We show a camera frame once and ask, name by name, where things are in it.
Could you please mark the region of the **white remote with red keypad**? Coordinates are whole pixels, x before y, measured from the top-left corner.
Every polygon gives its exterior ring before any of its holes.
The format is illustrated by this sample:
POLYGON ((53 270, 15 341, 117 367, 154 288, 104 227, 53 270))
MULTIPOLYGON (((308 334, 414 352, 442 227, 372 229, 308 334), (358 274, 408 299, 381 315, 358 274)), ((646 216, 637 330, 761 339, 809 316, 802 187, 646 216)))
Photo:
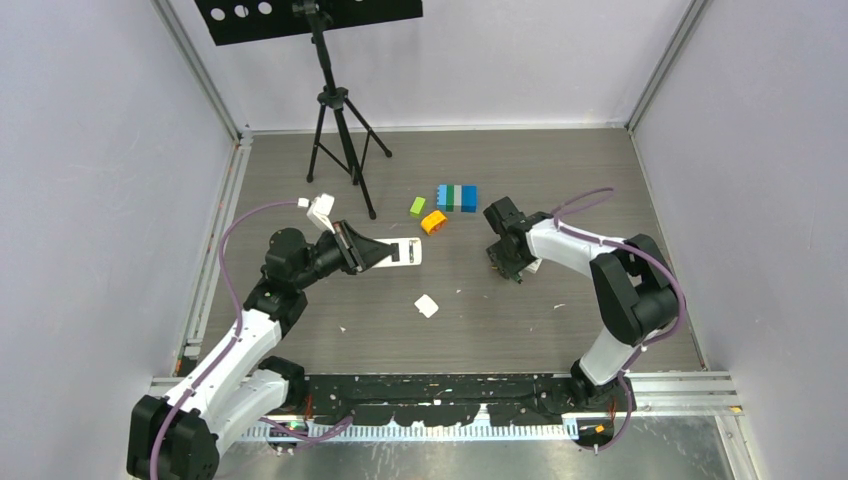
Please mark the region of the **white remote with red keypad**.
POLYGON ((374 268, 419 266, 423 261, 420 237, 379 238, 378 242, 389 245, 392 253, 375 264, 374 268))

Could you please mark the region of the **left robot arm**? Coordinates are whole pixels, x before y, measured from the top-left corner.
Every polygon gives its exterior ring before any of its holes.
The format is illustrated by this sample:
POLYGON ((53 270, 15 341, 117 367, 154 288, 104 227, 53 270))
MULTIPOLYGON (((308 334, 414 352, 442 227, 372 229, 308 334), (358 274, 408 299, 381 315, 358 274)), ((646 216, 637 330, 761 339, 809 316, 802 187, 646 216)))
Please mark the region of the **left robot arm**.
POLYGON ((274 409, 298 412, 307 398, 301 366, 270 351, 292 329, 307 287, 336 271, 363 273, 395 247, 339 221, 309 243, 295 228, 275 232, 261 277, 228 334, 165 395, 133 407, 126 470, 138 479, 211 479, 221 457, 274 409))

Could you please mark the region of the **white battery cover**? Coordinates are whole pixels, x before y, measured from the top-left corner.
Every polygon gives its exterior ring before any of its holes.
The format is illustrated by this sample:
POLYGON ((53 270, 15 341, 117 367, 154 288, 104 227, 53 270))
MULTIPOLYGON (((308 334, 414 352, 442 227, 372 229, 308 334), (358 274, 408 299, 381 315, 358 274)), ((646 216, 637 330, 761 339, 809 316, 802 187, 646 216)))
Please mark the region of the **white battery cover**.
POLYGON ((421 295, 414 302, 414 306, 425 318, 431 318, 439 310, 439 305, 427 294, 421 295))

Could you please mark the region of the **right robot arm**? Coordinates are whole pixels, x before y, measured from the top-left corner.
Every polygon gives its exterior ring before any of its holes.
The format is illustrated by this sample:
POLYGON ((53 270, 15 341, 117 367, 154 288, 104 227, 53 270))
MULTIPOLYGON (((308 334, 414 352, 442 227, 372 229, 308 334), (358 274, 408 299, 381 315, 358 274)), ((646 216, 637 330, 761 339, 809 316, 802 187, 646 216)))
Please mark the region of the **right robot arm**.
POLYGON ((580 408, 598 409, 642 349, 684 319, 684 294, 653 238, 609 237, 555 214, 526 215, 508 197, 483 214, 498 237, 486 253, 501 277, 519 283, 532 265, 549 262, 591 280, 603 328, 571 369, 571 397, 580 408))

